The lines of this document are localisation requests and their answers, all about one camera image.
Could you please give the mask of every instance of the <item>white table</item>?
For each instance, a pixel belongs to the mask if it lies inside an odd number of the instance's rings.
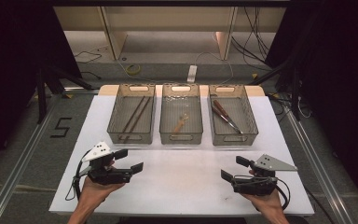
[[[209,122],[207,98],[201,94],[203,121],[202,142],[198,146],[165,146],[159,139],[160,91],[156,106],[153,143],[147,146],[127,146],[129,156],[116,161],[117,168],[130,168],[144,162],[144,170],[132,177],[124,188],[113,192],[96,213],[114,216],[162,217],[246,217],[258,215],[252,204],[234,193],[231,185],[220,177],[220,170],[233,175],[247,175],[249,168],[238,165],[236,156],[256,161],[266,153],[281,161],[294,164],[284,142],[268,97],[250,96],[259,135],[250,147],[214,147]],[[84,153],[104,140],[114,149],[106,132],[115,96],[95,96],[78,136],[74,152],[62,176],[50,212],[70,214],[77,200],[66,201],[76,167]],[[286,214],[310,216],[314,214],[310,200],[297,172],[277,172],[277,177],[289,186],[292,199]],[[287,194],[283,184],[279,184]]]

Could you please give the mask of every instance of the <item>wire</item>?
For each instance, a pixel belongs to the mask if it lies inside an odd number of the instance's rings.
[[[286,198],[286,195],[284,194],[283,190],[280,187],[278,187],[278,185],[275,185],[276,189],[280,192],[280,194],[285,199],[285,203],[282,206],[282,208],[284,210],[287,207],[287,205],[289,205],[290,199],[292,198],[292,196],[291,196],[291,193],[290,193],[289,186],[287,186],[287,184],[283,180],[281,180],[280,178],[277,178],[277,179],[278,179],[278,181],[281,181],[286,186],[287,192],[288,192],[288,198]]]
[[[304,186],[305,191],[310,195],[310,197],[319,205],[319,207],[322,209],[322,211],[324,212],[324,214],[327,216],[327,218],[329,219],[330,223],[335,224],[334,220],[330,217],[330,215],[328,215],[327,211],[324,209],[324,206],[319,202],[319,200],[316,199],[316,197],[310,192],[309,189],[307,189],[307,187]]]
[[[281,123],[281,121],[282,121],[284,118],[286,118],[286,115],[287,115],[290,111],[292,111],[292,110],[288,108],[287,112],[278,120],[278,123]]]
[[[71,201],[75,198],[75,196],[77,196],[77,198],[80,198],[80,188],[78,186],[78,181],[80,180],[80,177],[84,176],[84,175],[80,175],[80,169],[81,169],[81,165],[83,164],[82,159],[90,152],[90,150],[88,150],[80,159],[79,164],[77,165],[77,169],[76,169],[76,173],[75,176],[72,180],[72,184],[71,184],[71,188],[69,188],[68,193],[65,196],[65,200],[66,201]],[[74,196],[72,198],[68,198],[69,193],[71,192],[71,189],[74,190]]]
[[[300,101],[301,101],[301,98],[298,99],[298,104],[297,104],[297,106],[298,106],[298,111],[300,112],[300,114],[301,114],[304,118],[306,118],[306,119],[310,118],[310,116],[312,115],[312,111],[310,111],[310,113],[309,113],[308,115],[305,115],[305,114],[302,112],[302,109],[301,109],[301,107],[300,107]]]
[[[260,12],[260,8],[259,7],[256,7],[255,8],[255,22],[254,24],[252,25],[252,22],[251,22],[251,19],[249,17],[249,14],[246,10],[246,7],[243,8],[245,10],[245,14],[246,14],[246,17],[248,19],[248,22],[252,28],[252,32],[251,32],[251,35],[252,33],[255,34],[255,37],[257,39],[257,43],[258,43],[258,47],[259,47],[259,50],[260,50],[260,53],[261,55],[263,56],[264,58],[264,55],[263,55],[263,52],[267,55],[266,51],[269,50],[269,48],[266,46],[266,44],[264,43],[263,39],[261,38],[261,35],[258,31],[258,26],[259,26],[259,23],[260,23],[260,20],[258,19],[258,14]]]
[[[270,69],[260,68],[260,67],[256,67],[256,66],[254,66],[254,65],[251,65],[251,64],[249,64],[249,63],[246,61],[245,56],[246,56],[246,57],[249,57],[249,58],[252,58],[252,59],[255,59],[255,60],[258,60],[258,61],[260,61],[260,62],[263,63],[263,64],[266,64],[262,59],[260,59],[260,58],[257,57],[256,55],[254,55],[250,50],[248,50],[248,49],[246,48],[246,44],[247,44],[247,42],[248,42],[248,40],[249,40],[249,37],[248,37],[248,39],[246,40],[244,46],[242,46],[242,45],[234,38],[234,36],[232,36],[231,38],[232,38],[232,40],[234,41],[234,42],[231,42],[232,45],[233,45],[233,47],[234,47],[234,49],[236,49],[239,53],[242,54],[242,58],[243,58],[243,60],[245,61],[246,64],[248,64],[249,66],[251,66],[251,67],[253,67],[253,68],[256,68],[256,69],[260,69],[260,70],[264,70],[264,71],[271,71]]]
[[[99,77],[99,76],[97,76],[97,75],[93,74],[92,72],[81,72],[81,73],[88,73],[88,74],[92,74],[93,76],[97,77],[98,79],[102,79],[102,77]]]
[[[79,56],[79,55],[82,54],[82,53],[88,53],[88,54],[91,54],[91,55],[96,55],[97,57],[94,58],[94,59],[88,60],[88,61],[86,61],[86,62],[77,62],[77,63],[89,63],[89,62],[95,61],[95,60],[97,60],[97,59],[99,59],[99,58],[101,58],[101,57],[103,56],[102,54],[91,53],[91,52],[88,52],[88,51],[81,51],[80,53],[74,55],[74,57],[77,57],[77,56]]]
[[[230,64],[228,61],[225,61],[225,60],[220,59],[219,57],[215,56],[215,55],[212,54],[211,52],[202,52],[202,53],[200,53],[200,54],[197,56],[196,60],[194,61],[194,65],[197,65],[197,60],[199,59],[199,57],[200,57],[202,54],[211,54],[212,56],[215,57],[215,59],[217,59],[217,60],[219,60],[219,61],[222,61],[222,62],[225,62],[225,63],[228,64],[229,70],[231,71],[231,77],[230,77],[229,79],[227,79],[227,80],[225,80],[225,81],[219,83],[219,84],[225,84],[226,82],[228,82],[228,81],[230,81],[232,78],[234,78],[234,72],[232,71],[231,64]]]
[[[268,177],[260,177],[260,176],[251,176],[251,175],[234,175],[234,181],[236,181],[237,177],[247,177],[247,178],[253,178],[253,179],[260,179],[259,181],[253,181],[253,182],[249,182],[249,183],[241,183],[239,185],[253,185],[253,184],[261,184],[261,183],[266,183],[269,182],[269,178]]]
[[[271,102],[276,102],[277,104],[279,104],[279,105],[281,106],[281,108],[282,108],[282,111],[281,111],[281,112],[279,112],[279,113],[274,112],[275,115],[278,116],[278,115],[283,114],[285,108],[290,108],[290,107],[291,107],[291,102],[290,102],[289,100],[277,98],[277,97],[274,96],[275,94],[276,94],[276,93],[267,94],[267,97],[269,98],[269,100],[270,100]],[[282,117],[278,122],[281,122],[282,119],[288,114],[288,112],[290,112],[290,109],[289,109],[289,111],[287,111],[287,112],[283,115],[283,117]]]

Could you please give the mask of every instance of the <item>metal mesh basket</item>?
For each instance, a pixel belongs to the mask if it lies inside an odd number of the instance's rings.
[[[151,144],[156,103],[154,84],[122,84],[107,131],[115,144]]]
[[[200,144],[200,86],[164,84],[159,132],[162,144]]]
[[[226,110],[241,133],[212,111],[215,100]],[[243,85],[210,85],[208,103],[215,146],[250,146],[254,142],[258,130]]]

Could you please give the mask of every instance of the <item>gray floor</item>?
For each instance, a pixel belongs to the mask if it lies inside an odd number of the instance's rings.
[[[121,57],[125,57],[127,60],[120,60],[120,62],[123,65],[129,63],[140,64],[142,71],[136,76],[138,78],[153,80],[157,83],[164,81],[184,82],[186,81],[189,65],[194,64],[200,53],[211,52],[217,55],[218,48],[214,42],[213,34],[165,35],[170,39],[168,44],[164,42],[163,34],[134,33],[129,35]],[[243,34],[237,35],[238,38],[245,39],[242,36]],[[84,80],[93,86],[100,87],[104,84],[122,82],[145,82],[143,79],[131,79],[124,74],[121,66],[109,58],[109,53],[103,47],[105,45],[103,38],[98,34],[93,34],[91,36],[93,41],[88,41],[87,43],[82,43],[84,38],[73,38],[73,36],[79,37],[79,34],[67,34],[67,36],[74,53],[91,49],[95,52],[95,48],[102,47],[96,50],[96,52],[100,52],[103,55],[101,59],[93,63],[78,64],[82,72],[92,72],[102,77],[102,79],[97,79],[92,74],[83,74]],[[267,40],[273,38],[273,35],[266,36]],[[90,59],[92,58],[80,59],[79,61],[84,60],[83,62],[86,62]],[[231,50],[228,63],[221,62],[206,53],[200,55],[197,65],[199,69],[196,81],[202,84],[221,83],[229,78],[230,80],[227,83],[245,84],[252,80],[252,74],[257,73],[261,76],[265,73],[265,71],[246,65],[235,49]],[[275,81],[276,77],[262,84],[266,93],[275,92]],[[66,87],[76,86],[66,80],[63,80],[62,83]],[[19,185],[0,217],[0,223],[65,223],[68,220],[66,216],[51,214],[48,208],[69,161],[93,97],[93,94],[84,93],[83,91],[71,91],[71,93],[70,97],[62,97],[58,100],[50,122],[21,176]],[[275,102],[271,102],[271,104],[277,114],[282,110],[281,106]],[[16,165],[33,134],[38,119],[37,110],[37,99],[33,98],[29,106],[24,108],[16,130],[7,139],[7,148],[0,151],[0,188],[6,183],[12,168]],[[51,138],[53,134],[62,133],[62,131],[54,129],[59,118],[72,118],[62,122],[62,126],[70,127],[70,130],[64,138]],[[292,153],[296,166],[299,168],[298,172],[304,186],[310,190],[323,208],[327,210],[329,216],[337,223],[335,213],[312,170],[309,159],[296,136],[288,115],[285,113],[277,115],[277,120],[280,122],[286,144]],[[310,117],[306,119],[302,117],[300,122],[304,126],[318,156],[321,158],[323,166],[334,183],[339,196],[344,201],[353,223],[358,223],[358,190],[351,182],[340,161],[333,156],[333,151],[317,118]],[[310,201],[314,205],[315,215],[306,217],[306,220],[312,224],[329,223],[322,208],[311,197]],[[267,223],[262,217],[248,217],[246,219],[248,223]],[[94,215],[89,220],[89,223],[117,222],[118,217],[101,215]]]

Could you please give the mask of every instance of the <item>human hand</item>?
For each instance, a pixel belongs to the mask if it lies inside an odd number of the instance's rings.
[[[84,180],[83,189],[79,202],[68,223],[85,223],[88,217],[94,212],[109,194],[117,189],[121,189],[125,184],[101,185],[92,182],[87,176]]]
[[[252,205],[271,223],[289,223],[284,216],[279,193],[275,189],[270,195],[257,196],[250,194],[241,194],[244,198],[252,202]]]

